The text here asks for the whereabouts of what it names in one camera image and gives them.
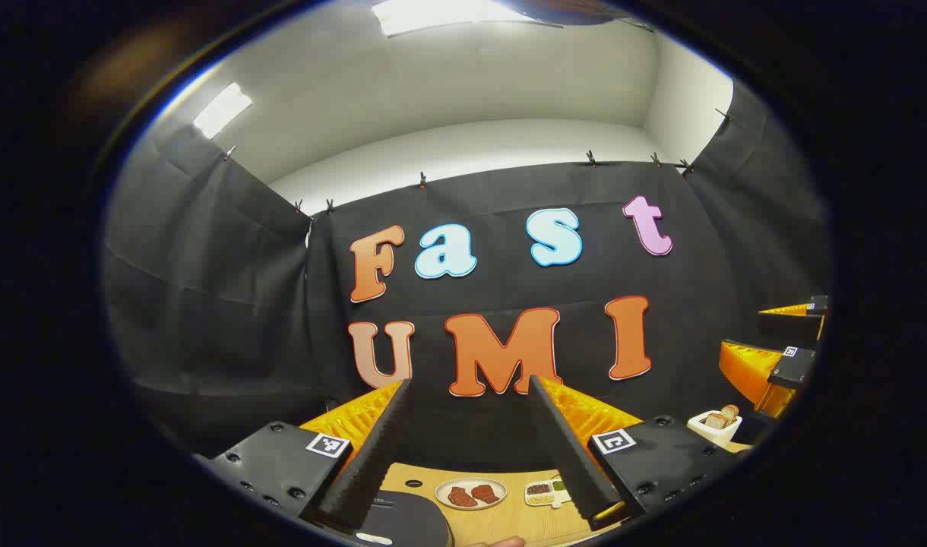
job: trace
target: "ceiling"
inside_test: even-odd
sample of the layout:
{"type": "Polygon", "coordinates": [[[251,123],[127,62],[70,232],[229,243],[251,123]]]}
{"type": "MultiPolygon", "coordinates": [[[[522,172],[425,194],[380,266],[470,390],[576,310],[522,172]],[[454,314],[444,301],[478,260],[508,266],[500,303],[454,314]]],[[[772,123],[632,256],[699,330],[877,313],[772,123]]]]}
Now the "ceiling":
{"type": "Polygon", "coordinates": [[[264,183],[339,152],[442,125],[561,118],[641,127],[654,35],[591,27],[461,24],[384,37],[374,0],[338,0],[224,59],[158,125],[189,124],[230,82],[254,104],[215,138],[264,183]]]}

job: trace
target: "light blue letter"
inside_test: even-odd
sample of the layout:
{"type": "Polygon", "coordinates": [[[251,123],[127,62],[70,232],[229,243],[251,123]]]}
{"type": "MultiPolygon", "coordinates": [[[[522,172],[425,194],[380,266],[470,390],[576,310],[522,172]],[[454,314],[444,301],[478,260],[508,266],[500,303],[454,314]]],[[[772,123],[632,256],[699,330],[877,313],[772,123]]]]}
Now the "light blue letter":
{"type": "Polygon", "coordinates": [[[540,266],[571,264],[582,254],[578,217],[568,209],[541,209],[527,218],[527,235],[537,243],[530,246],[530,256],[540,266]]]}
{"type": "Polygon", "coordinates": [[[424,251],[416,257],[416,274],[424,280],[435,280],[443,274],[463,277],[477,267],[470,253],[470,230],[459,224],[444,224],[430,229],[419,238],[424,251]],[[441,245],[437,240],[443,239],[441,245]]]}

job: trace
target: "orange letter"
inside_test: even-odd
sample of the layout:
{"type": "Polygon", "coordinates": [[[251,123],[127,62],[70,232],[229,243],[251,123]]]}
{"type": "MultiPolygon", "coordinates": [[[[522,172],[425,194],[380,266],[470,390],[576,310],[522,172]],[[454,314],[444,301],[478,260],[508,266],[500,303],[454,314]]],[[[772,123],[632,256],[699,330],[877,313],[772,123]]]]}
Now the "orange letter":
{"type": "Polygon", "coordinates": [[[402,245],[402,242],[402,228],[391,226],[372,236],[357,239],[349,247],[356,256],[356,288],[353,288],[351,297],[353,304],[383,296],[386,283],[376,277],[376,270],[380,270],[383,276],[393,273],[393,245],[402,245]]]}
{"type": "Polygon", "coordinates": [[[379,332],[372,323],[353,323],[349,325],[353,348],[356,350],[356,370],[366,382],[379,389],[394,381],[405,380],[413,376],[413,360],[409,356],[409,337],[416,332],[413,323],[394,321],[386,324],[386,334],[393,339],[393,374],[385,375],[376,368],[375,338],[379,332]]]}
{"type": "Polygon", "coordinates": [[[609,378],[625,380],[643,374],[652,366],[645,355],[643,315],[649,308],[644,296],[617,298],[606,304],[606,315],[615,323],[615,364],[609,378]]]}
{"type": "Polygon", "coordinates": [[[463,314],[447,319],[446,329],[457,344],[457,381],[450,385],[450,394],[483,395],[485,385],[477,380],[477,367],[498,395],[508,389],[518,365],[521,378],[514,390],[519,394],[527,395],[533,375],[561,384],[555,371],[554,350],[555,325],[560,318],[557,309],[527,309],[514,323],[507,346],[501,344],[483,315],[463,314]]]}

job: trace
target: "yellow fabric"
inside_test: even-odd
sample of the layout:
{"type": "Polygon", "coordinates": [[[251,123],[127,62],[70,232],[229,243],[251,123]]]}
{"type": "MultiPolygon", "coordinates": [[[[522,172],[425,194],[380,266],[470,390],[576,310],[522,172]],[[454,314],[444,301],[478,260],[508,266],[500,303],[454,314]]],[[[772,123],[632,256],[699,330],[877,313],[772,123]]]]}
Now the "yellow fabric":
{"type": "Polygon", "coordinates": [[[720,343],[720,371],[727,380],[758,405],[768,390],[767,378],[782,354],[759,347],[720,343]]]}
{"type": "Polygon", "coordinates": [[[394,381],[387,387],[380,387],[368,394],[356,397],[348,403],[331,409],[300,425],[302,429],[309,432],[325,433],[333,437],[349,439],[352,442],[352,454],[342,466],[342,470],[351,463],[352,458],[359,453],[359,449],[365,442],[372,426],[376,425],[376,420],[383,413],[386,406],[390,404],[393,395],[402,384],[402,381],[394,381]]]}
{"type": "Polygon", "coordinates": [[[784,308],[761,309],[762,314],[779,314],[779,315],[807,315],[808,305],[786,305],[784,308]]]}
{"type": "Polygon", "coordinates": [[[612,405],[582,394],[581,391],[575,391],[567,385],[538,378],[586,451],[588,451],[588,440],[592,435],[613,432],[616,429],[643,422],[630,413],[624,413],[612,405]]]}

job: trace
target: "wooden table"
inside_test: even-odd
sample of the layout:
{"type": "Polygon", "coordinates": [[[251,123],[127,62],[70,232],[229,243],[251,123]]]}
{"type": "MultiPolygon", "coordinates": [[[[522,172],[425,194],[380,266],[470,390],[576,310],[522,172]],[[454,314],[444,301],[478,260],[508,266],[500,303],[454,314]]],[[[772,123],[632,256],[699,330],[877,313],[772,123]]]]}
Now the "wooden table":
{"type": "MultiPolygon", "coordinates": [[[[727,450],[735,453],[747,447],[747,444],[730,443],[727,450]]],[[[394,463],[390,466],[381,489],[421,495],[435,503],[446,516],[457,547],[493,543],[512,536],[524,538],[527,547],[564,547],[619,526],[619,523],[614,523],[605,529],[592,532],[589,530],[588,522],[578,515],[573,501],[563,503],[558,509],[550,505],[532,507],[525,503],[524,489],[528,482],[546,481],[556,475],[558,471],[554,470],[527,473],[463,473],[394,463]],[[436,487],[443,482],[467,477],[484,477],[501,482],[508,489],[508,496],[494,507],[480,511],[460,511],[436,501],[433,495],[436,487]],[[410,480],[422,482],[421,487],[408,487],[406,482],[410,480]]]]}

